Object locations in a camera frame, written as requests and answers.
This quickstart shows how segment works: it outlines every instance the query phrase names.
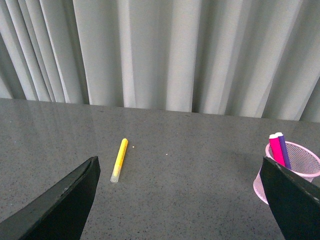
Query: gray countertop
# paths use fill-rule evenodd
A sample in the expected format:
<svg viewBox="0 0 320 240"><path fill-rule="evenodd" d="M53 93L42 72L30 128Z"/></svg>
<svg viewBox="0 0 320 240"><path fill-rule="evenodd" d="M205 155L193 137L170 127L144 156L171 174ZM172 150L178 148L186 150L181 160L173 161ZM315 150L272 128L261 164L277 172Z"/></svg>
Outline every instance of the gray countertop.
<svg viewBox="0 0 320 240"><path fill-rule="evenodd" d="M279 131L320 155L320 123L0 99L0 221L98 156L82 240L282 240L253 190L268 136Z"/></svg>

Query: purple marker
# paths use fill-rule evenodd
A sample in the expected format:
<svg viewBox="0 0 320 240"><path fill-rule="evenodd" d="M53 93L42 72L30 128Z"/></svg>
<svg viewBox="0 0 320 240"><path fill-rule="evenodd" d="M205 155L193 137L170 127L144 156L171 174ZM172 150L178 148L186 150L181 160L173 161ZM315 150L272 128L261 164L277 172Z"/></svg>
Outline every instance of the purple marker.
<svg viewBox="0 0 320 240"><path fill-rule="evenodd" d="M282 132L277 132L275 135L278 137L280 142L285 167L291 170L291 164L290 164L290 159L289 159L288 151L286 147L285 136L282 134Z"/></svg>

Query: marker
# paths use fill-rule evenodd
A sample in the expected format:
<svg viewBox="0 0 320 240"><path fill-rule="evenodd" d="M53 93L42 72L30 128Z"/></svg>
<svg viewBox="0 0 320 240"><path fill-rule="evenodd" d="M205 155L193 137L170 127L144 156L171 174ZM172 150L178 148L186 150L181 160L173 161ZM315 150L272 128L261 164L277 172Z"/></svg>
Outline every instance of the marker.
<svg viewBox="0 0 320 240"><path fill-rule="evenodd" d="M279 164L281 164L282 166L285 166L285 160L284 160L284 157L282 156L282 151L281 151L281 146L280 146L278 136L275 134L271 134L269 136L269 142L270 142L270 147L273 153L274 160Z"/></svg>
<svg viewBox="0 0 320 240"><path fill-rule="evenodd" d="M126 138L122 139L118 156L116 157L116 161L115 161L113 172L110 179L112 183L118 182L122 163L124 162L127 146L128 146L128 140Z"/></svg>
<svg viewBox="0 0 320 240"><path fill-rule="evenodd" d="M286 146L285 136L282 134L282 132L277 132L275 135L278 137L280 142L280 147L281 147L285 167L291 170L291 164L290 164L290 159L289 159L288 150Z"/></svg>

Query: mesh cup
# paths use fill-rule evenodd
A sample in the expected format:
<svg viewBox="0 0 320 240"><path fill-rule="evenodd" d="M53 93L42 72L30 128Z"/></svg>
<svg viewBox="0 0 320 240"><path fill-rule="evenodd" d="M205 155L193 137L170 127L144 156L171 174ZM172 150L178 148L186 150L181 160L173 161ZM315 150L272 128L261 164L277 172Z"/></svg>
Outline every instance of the mesh cup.
<svg viewBox="0 0 320 240"><path fill-rule="evenodd" d="M290 159L291 170L300 177L309 181L310 183L315 177L320 175L320 159L310 150L293 142L285 141L286 149ZM270 144L265 147L265 154L267 157L274 160ZM260 178L260 171L253 181L253 189L257 196L268 204L264 186Z"/></svg>

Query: curtain fold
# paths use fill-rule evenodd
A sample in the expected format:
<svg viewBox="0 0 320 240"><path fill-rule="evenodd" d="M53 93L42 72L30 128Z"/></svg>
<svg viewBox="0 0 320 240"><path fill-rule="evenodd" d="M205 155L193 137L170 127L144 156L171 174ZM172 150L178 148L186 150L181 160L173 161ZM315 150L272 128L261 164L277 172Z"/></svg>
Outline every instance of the curtain fold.
<svg viewBox="0 0 320 240"><path fill-rule="evenodd" d="M320 1L0 0L0 98L320 122Z"/></svg>

